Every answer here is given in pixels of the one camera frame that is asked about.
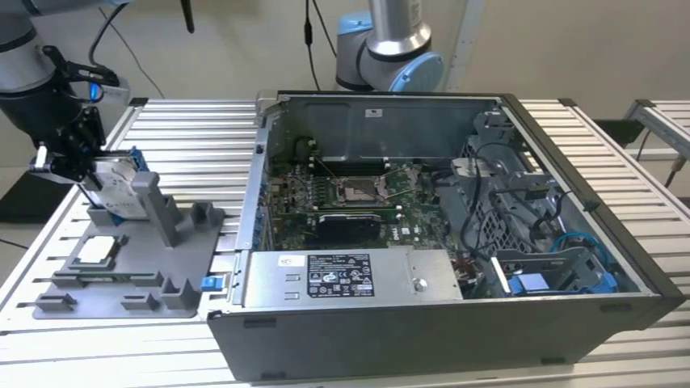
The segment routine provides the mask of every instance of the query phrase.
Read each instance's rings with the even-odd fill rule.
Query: sticker
[[[365,109],[364,110],[364,117],[383,117],[384,110],[383,109]]]
[[[373,296],[368,255],[308,255],[306,260],[309,297]]]
[[[278,267],[304,267],[304,260],[305,260],[304,255],[280,255],[277,257],[277,266]]]

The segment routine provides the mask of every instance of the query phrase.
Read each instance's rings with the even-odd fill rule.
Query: workbench
[[[690,212],[576,106],[556,100],[521,102],[641,247],[690,295]],[[210,200],[224,209],[213,274],[228,272],[234,260],[253,140],[253,102],[153,99],[126,109],[108,139],[110,149],[136,146],[142,150],[150,170],[160,173],[161,191],[174,196],[180,207]],[[32,318],[32,302],[62,265],[60,256],[69,254],[86,228],[85,210],[85,198],[72,189],[0,289],[0,386],[242,386],[226,368],[202,316]],[[205,294],[200,309],[210,308],[217,297]],[[615,335],[576,365],[293,386],[507,385],[690,386],[690,303],[645,331]]]

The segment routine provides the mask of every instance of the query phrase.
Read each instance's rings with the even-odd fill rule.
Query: robotic arm
[[[0,109],[25,132],[37,149],[29,172],[60,183],[101,188],[93,159],[102,155],[104,130],[98,109],[84,108],[73,82],[118,86],[116,74],[104,66],[66,61],[56,47],[42,46],[30,17],[130,0],[2,0],[0,3]],[[193,18],[182,0],[189,32]]]
[[[338,20],[336,83],[352,91],[433,91],[443,57],[429,52],[419,0],[368,0],[368,5],[369,12]]]

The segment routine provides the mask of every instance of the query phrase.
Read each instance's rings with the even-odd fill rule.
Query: blue cable
[[[593,244],[593,247],[599,250],[599,252],[601,254],[601,259],[604,261],[603,266],[607,267],[608,266],[608,253],[603,249],[603,247],[599,244],[599,242],[596,241],[596,239],[584,232],[568,232],[568,233],[563,234],[560,237],[557,237],[553,240],[551,249],[548,249],[548,252],[555,252],[560,242],[569,237],[581,237],[583,239],[585,239],[587,241],[589,241]]]

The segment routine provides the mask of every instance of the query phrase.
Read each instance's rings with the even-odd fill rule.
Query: warning label
[[[372,297],[368,255],[308,255],[309,297]]]

